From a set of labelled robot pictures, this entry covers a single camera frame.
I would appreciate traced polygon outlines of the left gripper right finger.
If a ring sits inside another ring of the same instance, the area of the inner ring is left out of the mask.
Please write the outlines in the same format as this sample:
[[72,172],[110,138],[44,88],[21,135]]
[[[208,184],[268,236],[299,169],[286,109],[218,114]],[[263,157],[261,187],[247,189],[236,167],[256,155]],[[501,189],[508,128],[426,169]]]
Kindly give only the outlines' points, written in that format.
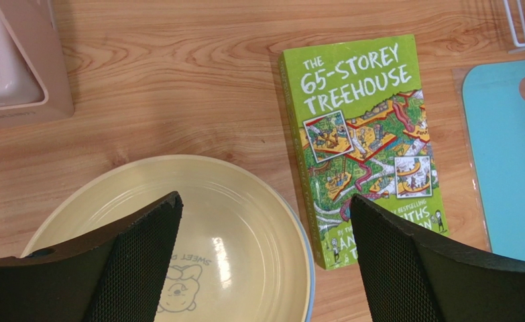
[[350,212],[374,321],[525,321],[525,261],[457,242],[361,195]]

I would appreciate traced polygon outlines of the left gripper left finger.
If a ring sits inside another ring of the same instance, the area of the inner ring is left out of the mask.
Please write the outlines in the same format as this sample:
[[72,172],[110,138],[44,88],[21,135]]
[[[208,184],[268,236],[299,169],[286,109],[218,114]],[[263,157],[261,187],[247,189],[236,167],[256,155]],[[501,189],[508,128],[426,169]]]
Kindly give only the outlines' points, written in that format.
[[182,209],[174,191],[78,237],[0,258],[0,321],[153,321]]

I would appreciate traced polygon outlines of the blue plate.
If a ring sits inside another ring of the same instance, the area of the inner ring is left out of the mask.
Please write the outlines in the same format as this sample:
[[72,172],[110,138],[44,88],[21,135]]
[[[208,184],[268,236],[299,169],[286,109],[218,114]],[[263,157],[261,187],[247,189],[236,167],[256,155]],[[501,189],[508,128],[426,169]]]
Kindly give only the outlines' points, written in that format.
[[296,220],[298,224],[298,228],[301,231],[302,239],[305,244],[304,249],[306,250],[306,255],[308,257],[310,286],[309,286],[309,296],[308,296],[308,308],[306,310],[306,317],[304,321],[310,322],[311,317],[312,317],[313,308],[314,308],[315,294],[316,294],[316,271],[315,271],[314,257],[312,253],[311,242],[300,220],[300,216],[295,212],[295,210],[293,210],[293,208],[290,206],[288,201],[284,201],[284,202],[288,206],[291,216]]

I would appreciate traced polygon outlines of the yellow plate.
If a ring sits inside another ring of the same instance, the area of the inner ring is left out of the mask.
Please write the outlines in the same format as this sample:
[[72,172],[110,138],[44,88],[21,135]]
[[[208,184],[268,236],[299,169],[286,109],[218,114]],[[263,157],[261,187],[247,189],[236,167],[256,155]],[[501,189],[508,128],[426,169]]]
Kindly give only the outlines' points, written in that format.
[[309,269],[284,199],[252,173],[191,155],[147,158],[84,185],[40,226],[30,254],[179,192],[184,205],[156,321],[304,321]]

